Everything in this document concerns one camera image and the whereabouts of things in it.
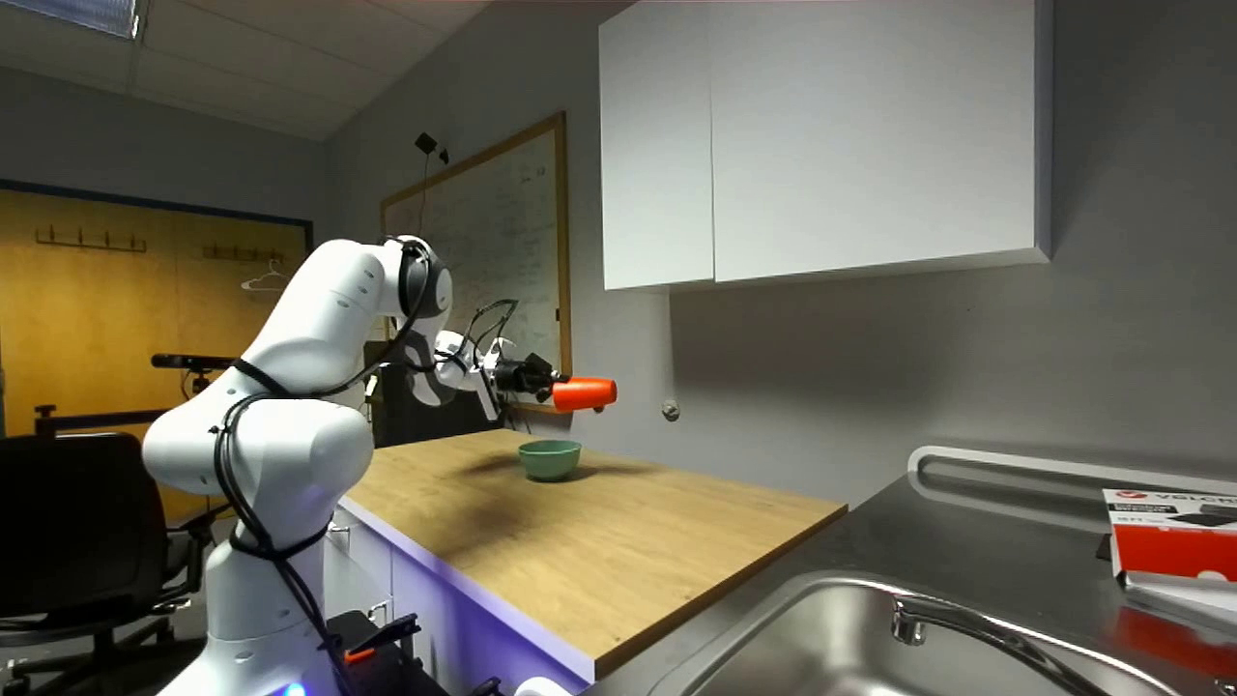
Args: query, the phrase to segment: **wooden countertop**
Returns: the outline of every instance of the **wooden countertop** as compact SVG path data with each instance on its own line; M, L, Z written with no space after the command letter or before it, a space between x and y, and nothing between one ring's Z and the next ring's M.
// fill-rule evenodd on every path
M529 483L521 439L493 430L379 449L345 503L558 632L591 677L842 512L602 452L584 452L570 483Z

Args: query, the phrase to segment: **bowl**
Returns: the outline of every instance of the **bowl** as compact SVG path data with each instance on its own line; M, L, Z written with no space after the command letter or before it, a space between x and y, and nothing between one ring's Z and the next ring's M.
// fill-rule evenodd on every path
M517 443L517 463L529 480L570 480L579 463L578 439L525 439Z

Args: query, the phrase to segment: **gray wall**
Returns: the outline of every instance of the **gray wall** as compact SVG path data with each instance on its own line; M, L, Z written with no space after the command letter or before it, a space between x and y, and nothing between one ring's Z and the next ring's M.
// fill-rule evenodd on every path
M602 295L591 23L613 6L486 12L333 141L333 182L372 211L424 173L419 128L470 149L570 106L578 367L622 381L578 416L595 449L842 498L922 439L1232 470L1237 3L1056 6L1053 265Z
M0 179L118 198L298 216L323 148L66 82L0 68Z

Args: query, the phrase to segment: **sink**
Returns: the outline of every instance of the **sink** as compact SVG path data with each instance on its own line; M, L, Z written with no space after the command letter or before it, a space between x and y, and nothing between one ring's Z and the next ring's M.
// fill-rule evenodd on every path
M1163 679L887 581L794 577L698 657L656 696L1163 696Z

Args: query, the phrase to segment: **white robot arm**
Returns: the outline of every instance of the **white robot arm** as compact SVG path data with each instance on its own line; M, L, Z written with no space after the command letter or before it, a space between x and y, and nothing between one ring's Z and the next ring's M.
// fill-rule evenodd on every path
M449 309L452 278L424 240L323 244L256 344L149 430L145 456L158 483L223 496L239 518L207 564L211 640L169 696L345 690L319 605L319 541L374 449L363 344L382 320L401 320L390 350L414 350L424 381L477 390L495 416L493 376L504 359L446 332Z

